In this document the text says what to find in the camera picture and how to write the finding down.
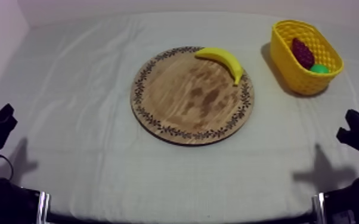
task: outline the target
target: banana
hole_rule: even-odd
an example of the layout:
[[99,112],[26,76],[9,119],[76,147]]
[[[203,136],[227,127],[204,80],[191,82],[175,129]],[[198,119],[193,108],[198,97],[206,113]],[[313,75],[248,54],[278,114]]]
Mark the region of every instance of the banana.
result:
[[221,48],[203,48],[195,53],[196,57],[219,61],[228,67],[234,77],[234,85],[241,81],[243,69],[237,58],[228,51]]

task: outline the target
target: white tablecloth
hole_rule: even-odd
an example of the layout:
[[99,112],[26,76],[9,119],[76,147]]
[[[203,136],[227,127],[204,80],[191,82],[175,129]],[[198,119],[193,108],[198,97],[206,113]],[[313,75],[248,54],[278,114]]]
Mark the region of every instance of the white tablecloth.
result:
[[[31,30],[0,79],[0,108],[11,103],[18,120],[1,151],[14,160],[14,181],[49,192],[54,212],[97,220],[235,222],[308,211],[316,192],[359,176],[359,152],[335,138],[347,109],[359,111],[359,31],[313,23],[345,70],[323,94],[297,97],[268,57],[281,19],[156,13]],[[250,119],[217,144],[160,141],[129,105],[138,69],[185,45],[231,51],[255,87]]]

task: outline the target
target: plastic basket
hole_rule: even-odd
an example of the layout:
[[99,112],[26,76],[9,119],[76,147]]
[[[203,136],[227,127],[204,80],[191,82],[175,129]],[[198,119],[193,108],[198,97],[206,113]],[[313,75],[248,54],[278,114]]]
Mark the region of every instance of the plastic basket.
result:
[[[292,39],[298,38],[313,52],[315,64],[322,64],[329,73],[319,74],[303,68],[291,51]],[[302,95],[317,94],[343,69],[343,61],[324,36],[312,25],[283,20],[273,26],[270,54],[289,88]]]

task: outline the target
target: decorative border pattern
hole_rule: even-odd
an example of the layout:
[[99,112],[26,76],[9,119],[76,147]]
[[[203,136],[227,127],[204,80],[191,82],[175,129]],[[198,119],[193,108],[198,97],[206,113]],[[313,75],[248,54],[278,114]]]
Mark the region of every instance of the decorative border pattern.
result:
[[179,130],[175,127],[170,126],[164,126],[161,124],[160,120],[157,120],[153,117],[152,114],[150,114],[146,109],[141,106],[142,100],[143,100],[143,92],[145,86],[143,85],[144,81],[147,80],[147,75],[151,73],[154,66],[156,66],[156,63],[159,61],[162,61],[166,58],[172,57],[176,54],[183,54],[185,52],[194,53],[198,50],[202,49],[202,47],[196,47],[196,46],[184,46],[181,48],[174,48],[171,50],[168,50],[164,53],[161,53],[157,55],[154,60],[150,60],[148,64],[146,65],[145,69],[140,72],[139,78],[135,81],[135,90],[134,90],[134,97],[133,102],[136,107],[134,110],[136,113],[138,113],[139,116],[143,117],[144,120],[155,127],[160,131],[160,133],[166,133],[171,136],[181,136],[184,139],[196,139],[196,140],[204,140],[207,138],[220,138],[221,136],[224,136],[229,130],[231,130],[233,127],[236,126],[236,124],[239,122],[240,119],[242,119],[246,114],[246,109],[249,108],[252,104],[250,103],[250,89],[251,86],[248,84],[248,78],[246,75],[242,76],[242,80],[244,83],[241,86],[241,102],[242,105],[238,107],[238,110],[231,116],[231,119],[227,121],[227,124],[225,127],[221,127],[216,130],[207,130],[204,132],[197,132],[197,133],[191,133],[191,132],[185,132],[183,130]]

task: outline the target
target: wooden plate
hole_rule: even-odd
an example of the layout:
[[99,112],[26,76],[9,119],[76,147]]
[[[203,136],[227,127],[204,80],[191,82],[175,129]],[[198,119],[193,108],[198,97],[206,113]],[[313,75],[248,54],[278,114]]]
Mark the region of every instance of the wooden plate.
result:
[[220,141],[236,132],[253,107],[244,72],[239,86],[221,64],[195,58],[201,47],[174,48],[149,60],[135,77],[131,107],[157,137],[182,145]]

